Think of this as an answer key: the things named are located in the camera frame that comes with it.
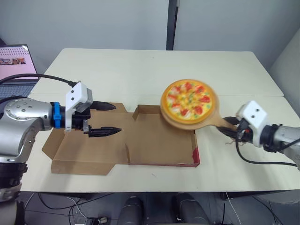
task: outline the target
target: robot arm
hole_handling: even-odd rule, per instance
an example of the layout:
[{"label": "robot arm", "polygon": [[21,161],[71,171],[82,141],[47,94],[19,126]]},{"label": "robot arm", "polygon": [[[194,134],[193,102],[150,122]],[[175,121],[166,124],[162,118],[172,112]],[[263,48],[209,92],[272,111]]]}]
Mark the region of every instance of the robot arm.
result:
[{"label": "robot arm", "polygon": [[[243,160],[255,164],[292,165],[300,170],[300,127],[271,125],[267,113],[255,101],[243,105],[237,112],[236,118],[224,119],[238,125],[237,132],[224,127],[218,129],[223,134],[236,139],[237,151]],[[237,142],[249,142],[256,147],[263,147],[268,152],[280,152],[296,164],[247,160],[240,154]]]},{"label": "robot arm", "polygon": [[96,102],[91,90],[81,82],[66,95],[66,107],[58,102],[40,102],[30,98],[5,101],[0,113],[0,202],[15,199],[21,188],[21,178],[27,171],[26,161],[39,131],[65,128],[83,131],[89,137],[113,135],[121,129],[88,125],[90,109],[111,110],[110,103]]}]

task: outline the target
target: toy pizza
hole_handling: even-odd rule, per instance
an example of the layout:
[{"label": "toy pizza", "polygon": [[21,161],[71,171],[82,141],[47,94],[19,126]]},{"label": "toy pizza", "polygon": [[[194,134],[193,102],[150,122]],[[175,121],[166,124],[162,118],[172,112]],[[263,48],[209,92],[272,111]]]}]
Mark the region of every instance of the toy pizza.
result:
[{"label": "toy pizza", "polygon": [[172,120],[193,124],[210,115],[214,110],[214,101],[214,94],[208,85],[186,79],[172,83],[163,93],[161,103]]},{"label": "toy pizza", "polygon": [[181,129],[198,129],[208,125],[236,129],[219,114],[219,101],[207,84],[184,79],[170,84],[161,98],[163,117]]}]

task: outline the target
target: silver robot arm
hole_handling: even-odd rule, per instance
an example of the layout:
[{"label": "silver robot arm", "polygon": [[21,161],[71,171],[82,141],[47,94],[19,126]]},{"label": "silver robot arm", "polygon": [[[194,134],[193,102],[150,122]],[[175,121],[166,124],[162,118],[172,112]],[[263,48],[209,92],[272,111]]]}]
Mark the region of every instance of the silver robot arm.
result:
[{"label": "silver robot arm", "polygon": [[267,113],[255,101],[243,105],[237,112],[237,118],[240,121],[238,131],[243,132],[247,127],[250,128],[251,135],[247,134],[246,141],[256,147],[263,147],[265,151],[285,154],[300,170],[299,127],[270,124]]},{"label": "silver robot arm", "polygon": [[0,119],[0,162],[27,161],[36,134],[50,130],[52,108],[50,103],[30,98],[15,99],[7,103]]},{"label": "silver robot arm", "polygon": [[[285,127],[280,126],[278,130],[274,134],[274,145],[280,146],[288,145],[299,139],[300,137],[300,127]],[[279,151],[282,154],[285,154],[288,158],[295,162],[300,171],[300,142],[296,142],[295,144],[289,146],[284,150]]]}]

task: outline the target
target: electrical cable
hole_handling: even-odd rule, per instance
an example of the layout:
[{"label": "electrical cable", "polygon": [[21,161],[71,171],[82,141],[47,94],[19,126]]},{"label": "electrical cable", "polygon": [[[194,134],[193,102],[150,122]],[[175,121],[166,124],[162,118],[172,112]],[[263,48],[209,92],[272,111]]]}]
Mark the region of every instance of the electrical cable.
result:
[{"label": "electrical cable", "polygon": [[224,224],[224,217],[225,217],[225,203],[223,205],[223,219],[222,219],[222,225]]},{"label": "electrical cable", "polygon": [[222,223],[220,223],[220,225],[233,225],[233,223],[225,224],[224,223],[224,218],[225,218],[225,203],[223,205],[223,218],[222,218]]},{"label": "electrical cable", "polygon": [[[98,198],[95,198],[95,199],[92,199],[92,200],[88,200],[88,201],[83,202],[83,203],[80,203],[80,204],[78,204],[78,202],[76,202],[76,203],[77,203],[77,205],[83,205],[83,204],[90,203],[90,202],[92,202],[92,201],[95,201],[95,200],[100,199],[100,198],[104,198],[104,197],[109,196],[109,195],[112,195],[112,194],[114,194],[114,193],[109,193],[109,194],[103,195],[103,196],[101,196],[101,197],[98,197]],[[44,206],[46,206],[47,208],[51,209],[51,210],[64,210],[64,209],[69,209],[69,208],[74,207],[74,205],[71,205],[71,206],[62,207],[62,208],[53,208],[53,207],[48,206],[48,205],[43,201],[43,199],[42,199],[41,196],[40,196],[40,193],[38,194],[38,197],[39,197],[39,199],[41,200],[42,204],[43,204]]]},{"label": "electrical cable", "polygon": [[[240,124],[238,126],[238,131],[236,133],[236,137],[235,137],[235,148],[236,148],[236,151],[238,152],[238,155],[241,159],[243,159],[244,161],[248,162],[248,163],[252,163],[252,164],[276,164],[276,165],[290,165],[290,166],[295,166],[297,167],[297,165],[295,163],[286,163],[286,162],[257,162],[257,161],[252,161],[252,160],[248,160],[246,158],[244,158],[240,152],[240,148],[239,148],[239,141],[240,141],[240,134],[248,127],[249,123],[245,120],[245,119],[242,119],[240,121]],[[283,149],[289,147],[292,145],[292,143],[294,142],[291,142],[287,145],[285,145],[283,147]]]},{"label": "electrical cable", "polygon": [[235,138],[235,148],[236,151],[238,152],[238,155],[241,157],[241,159],[243,159],[244,161],[248,162],[248,163],[252,163],[252,164],[276,164],[276,165],[290,165],[290,166],[295,166],[297,167],[297,165],[295,163],[286,163],[286,162],[257,162],[257,161],[252,161],[252,160],[248,160],[246,158],[244,158],[240,152],[240,148],[239,148],[239,134],[236,135]]},{"label": "electrical cable", "polygon": [[233,205],[231,204],[231,201],[230,201],[230,199],[229,199],[229,197],[228,197],[228,194],[227,194],[227,192],[225,192],[225,193],[226,193],[226,195],[227,195],[227,198],[228,198],[229,204],[231,205],[231,207],[232,207],[232,209],[233,209],[233,211],[234,211],[234,213],[235,213],[236,217],[237,217],[237,218],[238,218],[238,220],[239,220],[239,223],[240,223],[240,225],[242,225],[242,223],[240,222],[240,218],[239,218],[238,214],[236,213],[236,211],[235,211],[235,209],[234,209]]},{"label": "electrical cable", "polygon": [[72,224],[71,224],[71,219],[70,219],[70,213],[71,213],[71,210],[73,209],[73,206],[70,208],[69,213],[68,213],[68,216],[67,216],[68,219],[69,219],[69,224],[70,224],[70,225],[72,225]]},{"label": "electrical cable", "polygon": [[67,206],[67,207],[62,207],[62,208],[53,208],[53,207],[48,206],[48,205],[44,202],[44,200],[42,199],[42,196],[41,196],[40,193],[38,193],[37,195],[38,195],[38,198],[41,200],[42,204],[43,204],[45,207],[47,207],[47,208],[49,208],[49,209],[51,209],[51,210],[64,210],[64,209],[68,209],[68,208],[73,207],[73,206]]},{"label": "electrical cable", "polygon": [[278,216],[276,216],[276,214],[265,204],[263,203],[262,201],[260,201],[259,199],[255,198],[254,196],[252,196],[255,200],[257,200],[258,202],[260,202],[261,204],[263,204],[271,213],[273,216],[276,217],[276,219],[281,223],[281,225],[284,225],[281,220],[278,218]]},{"label": "electrical cable", "polygon": [[[103,196],[101,196],[101,197],[98,197],[98,198],[95,198],[95,199],[92,199],[92,200],[89,200],[89,201],[86,201],[86,202],[77,204],[77,206],[78,206],[78,205],[83,205],[83,204],[85,204],[85,203],[90,203],[90,202],[92,202],[92,201],[94,201],[94,200],[97,200],[97,199],[100,199],[100,198],[104,198],[104,197],[109,196],[109,195],[112,195],[112,194],[114,194],[114,193],[109,193],[109,194],[107,194],[107,195],[103,195]],[[68,213],[68,219],[69,219],[69,224],[70,224],[70,225],[72,225],[72,224],[71,224],[71,219],[70,219],[70,213],[71,213],[71,210],[73,209],[74,206],[75,206],[75,204],[72,205],[72,206],[70,206],[70,210],[69,210],[69,213]]]},{"label": "electrical cable", "polygon": [[53,79],[53,80],[57,80],[57,81],[67,83],[71,87],[74,87],[77,84],[77,82],[68,81],[68,80],[60,78],[60,77],[45,75],[45,74],[16,74],[16,75],[8,76],[8,77],[5,77],[5,78],[1,79],[0,84],[2,84],[4,82],[7,82],[7,81],[10,81],[12,79],[22,78],[22,77],[38,77],[38,78],[42,77],[42,78]]},{"label": "electrical cable", "polygon": [[80,208],[78,207],[77,203],[74,201],[74,199],[70,198],[70,197],[67,197],[68,199],[72,200],[74,202],[74,204],[76,205],[78,211],[81,213],[81,215],[83,215],[84,218],[87,219],[87,217],[81,212]]},{"label": "electrical cable", "polygon": [[282,150],[284,150],[284,149],[287,149],[288,147],[290,147],[290,146],[292,146],[292,145],[294,145],[294,144],[296,144],[296,143],[298,143],[298,142],[300,142],[300,138],[297,139],[297,140],[295,140],[295,141],[293,141],[293,142],[291,142],[291,143],[289,143],[289,144],[287,144],[287,145],[284,145],[283,147],[281,147],[281,148],[279,149],[279,151],[282,151]]},{"label": "electrical cable", "polygon": [[[271,211],[273,213],[273,209],[272,209],[270,201],[269,201],[269,205],[270,205],[270,209],[271,209]],[[274,219],[275,224],[277,224],[277,221],[276,221],[276,218],[275,218],[274,214],[273,214],[273,219]]]},{"label": "electrical cable", "polygon": [[[8,77],[5,77],[5,78],[1,79],[0,80],[0,85],[3,84],[4,82],[12,80],[12,79],[22,78],[22,77],[39,77],[39,78],[42,77],[42,78],[53,79],[53,80],[57,80],[57,81],[67,83],[71,87],[74,87],[77,84],[77,82],[68,81],[68,80],[60,78],[60,77],[45,75],[45,74],[16,74],[16,75],[8,76]],[[25,97],[22,97],[22,96],[6,97],[6,98],[3,98],[3,99],[0,100],[0,104],[3,103],[3,102],[6,102],[8,100],[17,99],[17,98],[25,98]]]},{"label": "electrical cable", "polygon": [[35,192],[32,193],[32,195],[29,197],[29,199],[27,200],[27,202],[25,203],[24,206],[24,211],[26,210],[26,207],[28,206],[28,203],[30,202],[30,200],[32,199],[32,197],[34,196]]}]

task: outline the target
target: floor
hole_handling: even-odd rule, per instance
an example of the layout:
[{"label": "floor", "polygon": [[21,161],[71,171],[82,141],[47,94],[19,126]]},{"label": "floor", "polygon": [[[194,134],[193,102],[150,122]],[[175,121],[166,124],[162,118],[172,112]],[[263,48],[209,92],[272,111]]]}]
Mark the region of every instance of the floor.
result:
[{"label": "floor", "polygon": [[[102,197],[107,193],[94,194],[91,199]],[[138,196],[144,202],[145,217],[144,225],[156,225],[174,223],[175,216],[171,209],[171,199],[175,193],[114,193],[95,201],[80,205],[82,213],[87,217],[107,217],[108,225],[116,225],[119,213],[124,202],[131,196]],[[230,203],[220,198],[220,193],[192,192],[190,193],[203,207],[212,224],[222,221],[223,205],[225,203],[224,223],[240,225],[236,214]],[[18,200],[24,203],[32,195],[31,192],[21,192]],[[74,203],[60,195],[42,194],[44,202],[52,208],[62,208]],[[279,217],[283,225],[300,224],[300,204],[296,203],[274,203],[259,197]],[[242,225],[279,225],[275,222],[272,213],[252,196],[239,197],[231,200]],[[27,225],[68,225],[69,209],[51,210],[46,208],[40,201],[37,193],[34,194],[26,207],[25,220]],[[77,208],[70,212],[71,224],[84,224],[85,218]]]}]

